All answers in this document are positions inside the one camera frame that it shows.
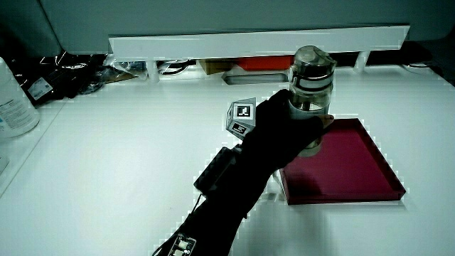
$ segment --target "glass jar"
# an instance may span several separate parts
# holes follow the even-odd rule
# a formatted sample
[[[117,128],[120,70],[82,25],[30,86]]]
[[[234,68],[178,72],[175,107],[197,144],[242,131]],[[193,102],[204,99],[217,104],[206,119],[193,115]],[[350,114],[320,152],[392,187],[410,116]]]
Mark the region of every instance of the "glass jar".
[[[292,119],[308,119],[328,114],[333,89],[336,61],[316,46],[304,46],[296,52],[288,79],[291,97],[289,114]],[[311,142],[299,156],[309,157],[321,149],[322,137]]]

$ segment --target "red tray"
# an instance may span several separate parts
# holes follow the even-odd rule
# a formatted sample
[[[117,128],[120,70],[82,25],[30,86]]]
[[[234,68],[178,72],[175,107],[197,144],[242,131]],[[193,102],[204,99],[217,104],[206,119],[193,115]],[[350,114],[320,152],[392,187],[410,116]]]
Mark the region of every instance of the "red tray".
[[[321,146],[280,170],[289,205],[397,201],[406,193],[358,119],[336,119]]]

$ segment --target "white bottle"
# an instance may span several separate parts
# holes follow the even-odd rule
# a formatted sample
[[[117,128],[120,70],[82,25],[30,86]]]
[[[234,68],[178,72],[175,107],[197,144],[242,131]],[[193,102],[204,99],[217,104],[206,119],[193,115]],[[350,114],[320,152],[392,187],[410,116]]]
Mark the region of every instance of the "white bottle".
[[[39,120],[38,111],[0,58],[0,139],[24,134]]]

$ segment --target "hand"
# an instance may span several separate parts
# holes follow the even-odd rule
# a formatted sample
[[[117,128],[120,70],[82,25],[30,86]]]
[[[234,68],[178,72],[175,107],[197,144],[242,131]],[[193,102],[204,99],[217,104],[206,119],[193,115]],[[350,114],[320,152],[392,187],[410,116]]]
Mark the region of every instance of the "hand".
[[[288,90],[280,90],[257,106],[256,126],[242,143],[245,161],[250,159],[258,166],[267,166],[271,172],[285,167],[333,122],[331,115],[291,119],[290,94]]]

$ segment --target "plastic container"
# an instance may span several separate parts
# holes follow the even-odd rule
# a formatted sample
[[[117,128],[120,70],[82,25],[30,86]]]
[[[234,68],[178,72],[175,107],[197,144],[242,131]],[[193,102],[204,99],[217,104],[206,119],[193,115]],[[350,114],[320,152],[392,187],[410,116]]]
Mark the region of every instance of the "plastic container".
[[[304,46],[296,52],[288,79],[292,96],[289,114],[292,119],[308,119],[328,114],[336,61],[316,46]],[[311,142],[299,156],[309,157],[321,150],[322,137]]]
[[[39,120],[38,111],[0,58],[0,139],[24,134]]]

